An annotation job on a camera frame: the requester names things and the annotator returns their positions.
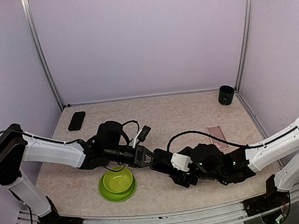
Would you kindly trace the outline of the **black phone case horizontal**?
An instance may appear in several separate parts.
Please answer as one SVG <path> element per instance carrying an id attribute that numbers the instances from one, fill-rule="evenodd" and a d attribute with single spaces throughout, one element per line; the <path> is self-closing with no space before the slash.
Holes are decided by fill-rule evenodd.
<path id="1" fill-rule="evenodd" d="M 85 115 L 85 111 L 75 112 L 69 123 L 68 131 L 79 131 L 82 127 Z"/>

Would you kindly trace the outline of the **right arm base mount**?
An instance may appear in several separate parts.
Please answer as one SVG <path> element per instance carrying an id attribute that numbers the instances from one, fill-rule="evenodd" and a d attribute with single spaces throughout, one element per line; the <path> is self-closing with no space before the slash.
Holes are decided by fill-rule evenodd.
<path id="1" fill-rule="evenodd" d="M 289 191 L 277 191 L 274 178 L 275 175 L 272 175 L 266 181 L 267 191 L 264 194 L 243 201 L 248 217 L 275 209 L 290 201 Z"/>

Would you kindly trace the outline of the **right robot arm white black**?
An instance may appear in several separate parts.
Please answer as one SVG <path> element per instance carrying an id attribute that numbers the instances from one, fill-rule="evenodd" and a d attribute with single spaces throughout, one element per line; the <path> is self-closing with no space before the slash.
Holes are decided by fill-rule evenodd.
<path id="1" fill-rule="evenodd" d="M 261 203 L 269 209 L 275 207 L 282 193 L 290 191 L 299 180 L 299 118 L 256 144 L 233 146 L 236 149 L 228 154 L 213 144 L 199 144 L 187 154 L 171 153 L 167 149 L 167 155 L 172 167 L 192 178 L 211 179 L 227 185 L 243 182 L 275 161 L 294 153 L 288 164 L 266 182 L 267 191 L 262 194 Z"/>

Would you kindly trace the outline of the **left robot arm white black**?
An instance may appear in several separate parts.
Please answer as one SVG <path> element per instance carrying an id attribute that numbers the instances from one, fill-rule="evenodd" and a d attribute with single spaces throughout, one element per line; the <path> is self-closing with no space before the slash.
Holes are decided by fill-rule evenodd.
<path id="1" fill-rule="evenodd" d="M 20 170 L 23 162 L 67 165 L 80 170 L 106 167 L 113 161 L 134 168 L 158 165 L 162 160 L 140 142 L 149 134 L 144 126 L 133 141 L 128 139 L 123 124 L 107 121 L 99 125 L 89 140 L 58 141 L 32 135 L 13 123 L 0 131 L 0 185 L 7 186 L 44 224 L 65 224 L 54 204 L 42 195 Z"/>

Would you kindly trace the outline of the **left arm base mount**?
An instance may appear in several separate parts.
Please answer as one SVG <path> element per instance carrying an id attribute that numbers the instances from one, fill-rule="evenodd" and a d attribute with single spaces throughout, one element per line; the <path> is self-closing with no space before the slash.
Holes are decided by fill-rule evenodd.
<path id="1" fill-rule="evenodd" d="M 48 213 L 48 215 L 45 215 L 43 217 L 38 217 L 37 224 L 82 224 L 83 219 L 80 217 L 67 217 L 67 216 L 61 216 L 58 214 L 58 211 L 56 207 L 54 206 L 54 203 L 50 200 L 49 197 L 46 197 L 49 201 L 51 212 Z"/>

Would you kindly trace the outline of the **pink phone case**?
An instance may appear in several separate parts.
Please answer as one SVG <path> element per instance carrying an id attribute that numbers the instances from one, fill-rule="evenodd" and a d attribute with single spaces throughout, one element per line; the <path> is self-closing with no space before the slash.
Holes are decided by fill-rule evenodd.
<path id="1" fill-rule="evenodd" d="M 206 128 L 206 132 L 213 137 L 226 141 L 226 137 L 219 125 L 211 126 Z M 220 150 L 226 151 L 230 148 L 230 146 L 226 143 L 218 141 L 216 139 L 210 138 L 210 141 Z"/>

